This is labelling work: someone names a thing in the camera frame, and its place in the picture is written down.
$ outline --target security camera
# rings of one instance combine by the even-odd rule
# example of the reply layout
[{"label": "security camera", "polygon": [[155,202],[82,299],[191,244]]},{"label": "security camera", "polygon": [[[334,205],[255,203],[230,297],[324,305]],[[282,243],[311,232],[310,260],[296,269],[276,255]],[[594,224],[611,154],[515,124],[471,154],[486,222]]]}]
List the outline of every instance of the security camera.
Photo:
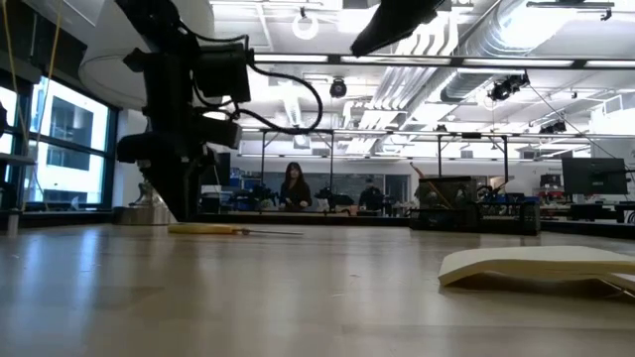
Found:
[{"label": "security camera", "polygon": [[341,77],[337,77],[333,80],[333,84],[330,85],[330,96],[333,98],[341,98],[346,95],[346,83]]}]

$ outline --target monitor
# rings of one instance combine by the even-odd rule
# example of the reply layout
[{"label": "monitor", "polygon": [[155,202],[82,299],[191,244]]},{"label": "monitor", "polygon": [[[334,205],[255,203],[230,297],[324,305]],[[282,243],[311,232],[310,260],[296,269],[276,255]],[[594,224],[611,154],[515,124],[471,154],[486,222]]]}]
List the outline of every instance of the monitor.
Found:
[{"label": "monitor", "polygon": [[223,185],[229,186],[231,154],[216,154],[217,162],[214,166],[210,166],[200,176],[201,185]]},{"label": "monitor", "polygon": [[563,158],[567,194],[627,194],[624,159]]}]

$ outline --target white pillar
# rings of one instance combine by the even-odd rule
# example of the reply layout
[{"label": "white pillar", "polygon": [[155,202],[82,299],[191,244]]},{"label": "white pillar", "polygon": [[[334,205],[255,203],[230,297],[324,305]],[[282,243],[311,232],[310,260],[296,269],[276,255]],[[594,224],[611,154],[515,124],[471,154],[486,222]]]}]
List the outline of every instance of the white pillar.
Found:
[{"label": "white pillar", "polygon": [[[121,138],[140,134],[146,130],[148,121],[139,111],[126,109],[119,112],[117,123],[117,143]],[[143,176],[134,164],[115,162],[115,176],[112,188],[112,205],[127,206],[139,196],[139,183]]]}]

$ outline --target long dark hair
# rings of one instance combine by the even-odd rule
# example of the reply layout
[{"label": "long dark hair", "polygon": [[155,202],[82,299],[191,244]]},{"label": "long dark hair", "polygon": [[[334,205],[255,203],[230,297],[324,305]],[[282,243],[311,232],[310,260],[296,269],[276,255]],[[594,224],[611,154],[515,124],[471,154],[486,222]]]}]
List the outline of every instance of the long dark hair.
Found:
[{"label": "long dark hair", "polygon": [[296,184],[301,184],[301,185],[305,185],[307,184],[305,182],[305,175],[302,173],[302,168],[300,167],[300,164],[296,163],[296,162],[292,162],[289,163],[287,165],[287,171],[285,172],[285,186],[289,187],[289,184],[291,183],[291,170],[292,169],[296,169],[298,170],[298,180],[296,181]]}]

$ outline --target table surface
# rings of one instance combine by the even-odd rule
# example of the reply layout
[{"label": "table surface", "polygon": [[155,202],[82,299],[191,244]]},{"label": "table surface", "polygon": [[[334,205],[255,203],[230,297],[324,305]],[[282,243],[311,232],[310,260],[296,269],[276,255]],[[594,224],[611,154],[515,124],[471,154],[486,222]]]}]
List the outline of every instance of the table surface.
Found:
[{"label": "table surface", "polygon": [[437,279],[442,259],[464,249],[583,245],[635,255],[635,241],[252,228],[305,235],[171,236],[165,227],[104,225],[0,237],[0,356],[635,351],[635,301],[609,297],[607,286],[534,289],[497,277],[486,290],[441,290]]}]

